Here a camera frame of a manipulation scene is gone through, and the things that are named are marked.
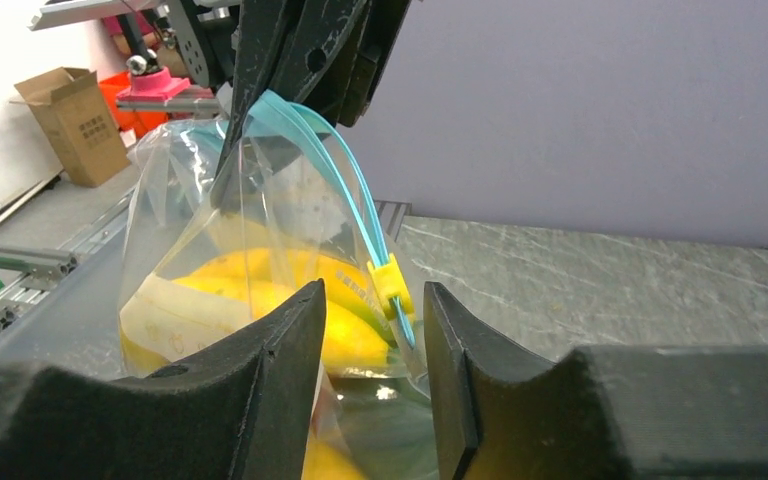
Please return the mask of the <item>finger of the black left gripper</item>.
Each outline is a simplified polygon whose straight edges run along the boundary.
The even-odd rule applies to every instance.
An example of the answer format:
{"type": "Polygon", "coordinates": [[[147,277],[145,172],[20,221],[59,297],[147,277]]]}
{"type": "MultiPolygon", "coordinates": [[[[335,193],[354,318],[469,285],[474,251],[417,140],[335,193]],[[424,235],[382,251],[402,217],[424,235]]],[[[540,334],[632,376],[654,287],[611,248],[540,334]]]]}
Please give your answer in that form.
{"type": "Polygon", "coordinates": [[[242,138],[247,112],[272,90],[301,102],[321,82],[368,13],[359,0],[243,1],[222,170],[242,138]]]}
{"type": "Polygon", "coordinates": [[[304,104],[334,126],[354,126],[372,102],[410,4],[366,1],[346,43],[304,104]]]}

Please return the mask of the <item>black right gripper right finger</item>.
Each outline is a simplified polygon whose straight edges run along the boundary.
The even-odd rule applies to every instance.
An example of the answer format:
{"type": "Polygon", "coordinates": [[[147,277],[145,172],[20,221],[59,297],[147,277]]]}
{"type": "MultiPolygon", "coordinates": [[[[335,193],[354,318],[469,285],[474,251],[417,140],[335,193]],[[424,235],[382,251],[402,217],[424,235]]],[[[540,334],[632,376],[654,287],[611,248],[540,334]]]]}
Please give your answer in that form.
{"type": "Polygon", "coordinates": [[[444,479],[768,479],[768,345],[587,345],[552,362],[424,288],[444,479]]]}

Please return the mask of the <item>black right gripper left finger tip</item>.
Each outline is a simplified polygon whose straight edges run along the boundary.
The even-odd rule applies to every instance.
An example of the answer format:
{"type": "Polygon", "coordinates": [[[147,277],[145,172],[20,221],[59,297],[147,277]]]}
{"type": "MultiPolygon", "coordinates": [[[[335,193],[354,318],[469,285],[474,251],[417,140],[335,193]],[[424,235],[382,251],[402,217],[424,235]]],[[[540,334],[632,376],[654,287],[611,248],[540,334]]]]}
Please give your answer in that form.
{"type": "Polygon", "coordinates": [[[297,479],[317,390],[322,281],[144,378],[0,364],[0,479],[297,479]]]}

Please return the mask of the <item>yellow banana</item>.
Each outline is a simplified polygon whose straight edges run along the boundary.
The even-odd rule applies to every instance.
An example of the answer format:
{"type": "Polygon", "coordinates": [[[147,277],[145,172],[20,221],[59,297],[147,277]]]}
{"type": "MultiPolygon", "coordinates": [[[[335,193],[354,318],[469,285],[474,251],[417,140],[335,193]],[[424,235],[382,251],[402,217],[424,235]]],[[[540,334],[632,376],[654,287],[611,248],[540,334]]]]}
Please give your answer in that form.
{"type": "Polygon", "coordinates": [[[220,255],[175,278],[150,273],[119,312],[127,369],[146,376],[196,353],[263,318],[317,279],[324,280],[326,291],[325,373],[387,370],[395,356],[374,326],[380,310],[364,300],[362,271],[309,250],[273,254],[267,248],[220,255]]]}

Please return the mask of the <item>clear zip bag blue zipper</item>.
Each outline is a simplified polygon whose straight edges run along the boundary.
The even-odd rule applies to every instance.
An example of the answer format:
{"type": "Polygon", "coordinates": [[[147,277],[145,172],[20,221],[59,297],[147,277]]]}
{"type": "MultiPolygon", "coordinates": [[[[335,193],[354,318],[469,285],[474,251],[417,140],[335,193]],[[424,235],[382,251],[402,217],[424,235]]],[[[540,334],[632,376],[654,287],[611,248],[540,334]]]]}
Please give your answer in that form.
{"type": "Polygon", "coordinates": [[[276,93],[220,155],[221,119],[160,125],[131,152],[118,330],[144,377],[322,281],[326,298],[307,479],[438,477],[422,281],[385,232],[348,144],[276,93]]]}

